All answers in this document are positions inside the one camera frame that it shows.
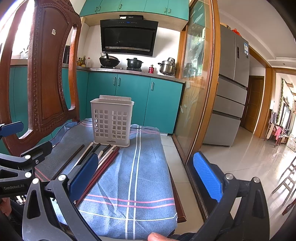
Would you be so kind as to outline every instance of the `chair seat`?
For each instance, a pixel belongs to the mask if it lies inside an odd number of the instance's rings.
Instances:
[[[86,148],[93,139],[91,119],[66,123],[36,174],[43,180],[52,178],[79,146]],[[70,172],[85,148],[62,173]],[[59,221],[66,224],[57,202],[52,203]],[[177,227],[177,212],[159,130],[132,125],[130,146],[120,149],[78,209],[98,236],[147,239],[151,232],[168,236]]]

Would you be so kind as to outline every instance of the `refrigerator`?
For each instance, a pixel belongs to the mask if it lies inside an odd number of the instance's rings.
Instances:
[[[249,43],[227,27],[221,29],[218,89],[204,144],[231,146],[244,111],[249,82]]]

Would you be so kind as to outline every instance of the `kitchen countertop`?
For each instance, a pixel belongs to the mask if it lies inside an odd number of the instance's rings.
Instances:
[[[10,62],[11,66],[26,66],[28,65],[27,59],[12,59]],[[68,64],[62,64],[63,68],[69,68]],[[90,71],[90,72],[111,72],[111,73],[119,73],[119,74],[135,74],[135,75],[141,75],[141,76],[147,76],[157,79],[163,79],[163,80],[169,80],[179,83],[185,83],[185,80],[177,79],[173,76],[168,75],[160,75],[160,74],[151,74],[146,72],[139,72],[139,71],[132,71],[132,70],[126,70],[126,69],[103,69],[103,68],[86,68],[77,66],[78,70],[84,70],[84,71]]]

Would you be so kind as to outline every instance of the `beige plastic basket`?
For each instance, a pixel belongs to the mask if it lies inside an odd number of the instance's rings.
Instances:
[[[128,147],[133,105],[130,97],[101,95],[92,100],[94,143]]]

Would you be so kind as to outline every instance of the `human hand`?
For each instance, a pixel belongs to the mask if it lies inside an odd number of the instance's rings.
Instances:
[[[3,197],[0,203],[0,210],[8,217],[11,213],[10,198]]]
[[[150,233],[148,236],[148,241],[176,241],[175,239],[169,239],[157,233]]]

